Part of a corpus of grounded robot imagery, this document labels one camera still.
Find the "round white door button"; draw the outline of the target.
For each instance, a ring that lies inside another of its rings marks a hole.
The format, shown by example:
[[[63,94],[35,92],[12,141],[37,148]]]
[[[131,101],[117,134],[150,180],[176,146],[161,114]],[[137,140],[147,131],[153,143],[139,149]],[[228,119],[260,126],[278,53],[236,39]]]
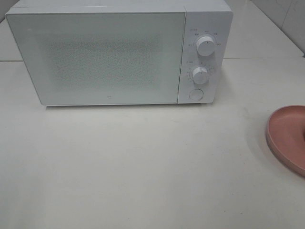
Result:
[[[191,100],[200,101],[203,98],[203,91],[200,89],[194,89],[189,93]]]

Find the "pink round plate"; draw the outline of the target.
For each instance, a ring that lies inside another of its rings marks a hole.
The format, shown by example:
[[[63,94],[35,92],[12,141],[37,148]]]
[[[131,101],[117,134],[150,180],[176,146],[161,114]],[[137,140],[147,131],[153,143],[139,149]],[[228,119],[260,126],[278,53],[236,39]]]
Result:
[[[305,107],[290,105],[274,111],[266,124],[266,142],[288,169],[305,175]]]

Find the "lower white microwave knob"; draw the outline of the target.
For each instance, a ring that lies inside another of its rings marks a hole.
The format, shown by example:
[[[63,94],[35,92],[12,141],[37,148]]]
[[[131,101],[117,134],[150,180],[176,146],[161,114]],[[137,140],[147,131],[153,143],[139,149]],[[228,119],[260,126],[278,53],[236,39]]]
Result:
[[[205,84],[209,81],[208,70],[205,67],[197,67],[192,72],[192,80],[195,84]]]

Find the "white microwave knob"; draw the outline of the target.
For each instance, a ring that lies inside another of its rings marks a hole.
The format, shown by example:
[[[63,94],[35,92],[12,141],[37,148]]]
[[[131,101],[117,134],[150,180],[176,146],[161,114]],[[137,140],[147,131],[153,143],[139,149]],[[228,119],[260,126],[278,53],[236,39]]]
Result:
[[[214,50],[215,50],[214,38],[209,34],[205,34],[205,35],[201,36],[196,41],[196,50],[200,56],[203,56],[203,57],[210,56],[211,54],[214,53]]]
[[[208,70],[205,67],[197,67],[192,72],[192,80],[195,84],[205,84],[209,81]]]

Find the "upper white microwave knob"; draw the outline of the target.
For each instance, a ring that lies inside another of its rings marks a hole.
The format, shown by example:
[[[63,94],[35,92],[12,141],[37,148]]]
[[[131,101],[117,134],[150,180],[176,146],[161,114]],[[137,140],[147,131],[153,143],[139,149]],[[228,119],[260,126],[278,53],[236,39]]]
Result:
[[[214,50],[215,50],[214,38],[209,34],[205,34],[205,35],[201,36],[196,41],[196,50],[200,56],[203,56],[203,57],[210,56],[211,54],[214,53]]]

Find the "white microwave oven body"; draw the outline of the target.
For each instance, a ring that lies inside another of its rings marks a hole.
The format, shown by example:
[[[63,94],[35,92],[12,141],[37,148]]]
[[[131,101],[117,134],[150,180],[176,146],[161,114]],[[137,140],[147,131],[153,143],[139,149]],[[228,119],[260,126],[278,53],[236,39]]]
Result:
[[[185,14],[180,78],[177,102],[169,104],[212,103],[233,19],[231,8],[223,0],[20,0],[9,9],[5,17],[7,19],[10,14],[178,12]],[[215,50],[210,56],[203,57],[197,53],[196,41],[205,34],[214,38]],[[208,70],[207,83],[193,82],[192,72],[197,67],[205,67]],[[194,89],[203,91],[202,100],[189,98],[189,93]]]

